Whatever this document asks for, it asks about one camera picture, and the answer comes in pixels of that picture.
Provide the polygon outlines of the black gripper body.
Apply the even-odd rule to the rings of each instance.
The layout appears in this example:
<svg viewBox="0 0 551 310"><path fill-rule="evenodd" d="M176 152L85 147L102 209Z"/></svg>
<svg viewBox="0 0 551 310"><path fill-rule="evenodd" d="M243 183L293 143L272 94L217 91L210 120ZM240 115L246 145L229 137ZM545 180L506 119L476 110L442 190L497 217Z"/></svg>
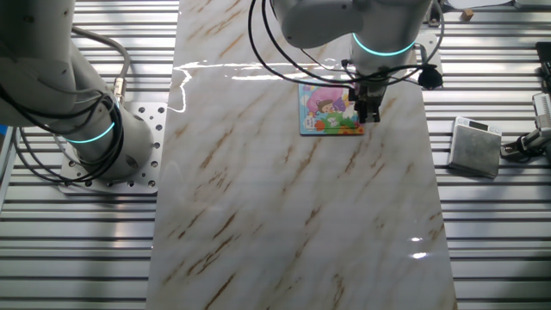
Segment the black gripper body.
<svg viewBox="0 0 551 310"><path fill-rule="evenodd" d="M373 77L353 83L350 100L381 100L387 89L387 77Z"/></svg>

